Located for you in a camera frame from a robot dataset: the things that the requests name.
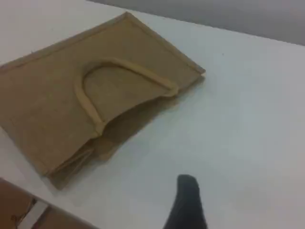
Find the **white table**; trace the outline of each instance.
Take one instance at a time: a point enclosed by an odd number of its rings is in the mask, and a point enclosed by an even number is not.
[[[123,12],[84,0],[1,1],[0,63]],[[210,229],[304,228],[305,47],[133,13],[205,68],[206,81],[64,191],[2,131],[1,177],[101,229],[161,229],[187,173]]]

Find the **black object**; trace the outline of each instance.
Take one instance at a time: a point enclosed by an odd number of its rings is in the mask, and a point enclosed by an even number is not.
[[[179,175],[177,194],[163,229],[207,229],[196,178]]]

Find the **jute bag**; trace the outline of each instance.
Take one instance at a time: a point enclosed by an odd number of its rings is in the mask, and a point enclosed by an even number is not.
[[[0,68],[0,125],[62,187],[204,69],[129,13]]]

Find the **gray wall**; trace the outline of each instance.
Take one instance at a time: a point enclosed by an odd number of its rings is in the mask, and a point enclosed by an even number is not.
[[[305,0],[93,0],[305,45]]]

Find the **bag handle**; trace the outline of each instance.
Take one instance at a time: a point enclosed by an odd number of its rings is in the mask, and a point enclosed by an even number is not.
[[[91,67],[87,72],[85,72],[85,74],[77,75],[74,80],[74,92],[76,94],[76,97],[78,98],[82,108],[85,110],[85,112],[88,114],[88,116],[91,118],[91,120],[95,125],[95,133],[92,136],[92,138],[97,138],[101,136],[107,123],[105,120],[103,120],[103,118],[97,112],[96,108],[94,107],[89,97],[86,95],[83,88],[83,82],[84,79],[92,72],[102,67],[109,67],[109,66],[118,66],[130,70],[132,72],[138,73],[139,75],[159,84],[160,86],[169,89],[169,91],[166,94],[162,95],[162,97],[172,97],[178,94],[179,87],[177,84],[166,78],[162,78],[157,74],[151,72],[150,70],[143,68],[137,64],[117,58],[105,58],[100,60],[98,63],[94,64],[94,66]]]

